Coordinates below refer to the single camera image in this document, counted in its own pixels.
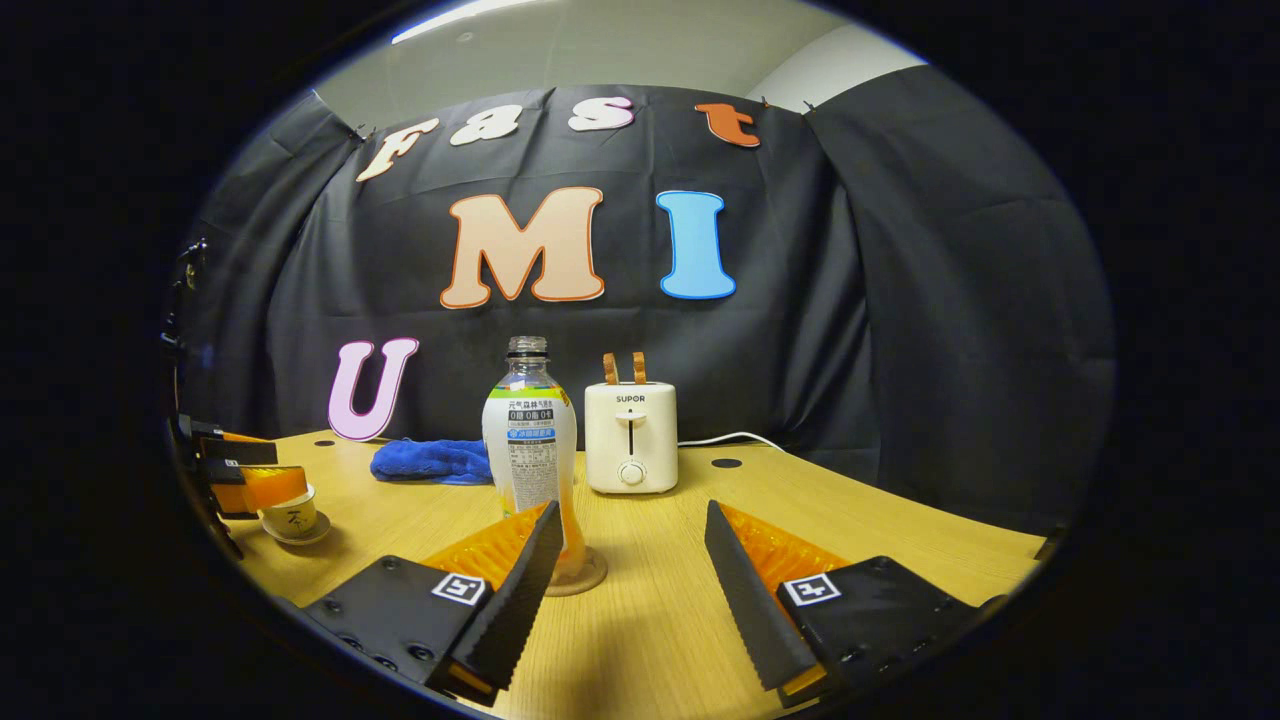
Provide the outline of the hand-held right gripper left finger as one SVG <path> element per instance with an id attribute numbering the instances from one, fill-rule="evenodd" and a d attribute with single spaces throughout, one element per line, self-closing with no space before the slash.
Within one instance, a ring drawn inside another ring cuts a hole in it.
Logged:
<path id="1" fill-rule="evenodd" d="M 303 615 L 407 682 L 492 706 L 509 688 L 562 541 L 559 505 L 539 503 L 420 562 L 384 556 Z"/>

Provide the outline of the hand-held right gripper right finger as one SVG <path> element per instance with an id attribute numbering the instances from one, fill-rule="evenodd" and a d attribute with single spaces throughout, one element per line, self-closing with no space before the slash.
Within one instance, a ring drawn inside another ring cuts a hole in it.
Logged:
<path id="1" fill-rule="evenodd" d="M 785 706 L 904 673 L 1005 601 L 965 603 L 892 557 L 851 562 L 714 500 L 704 543 L 756 676 Z"/>

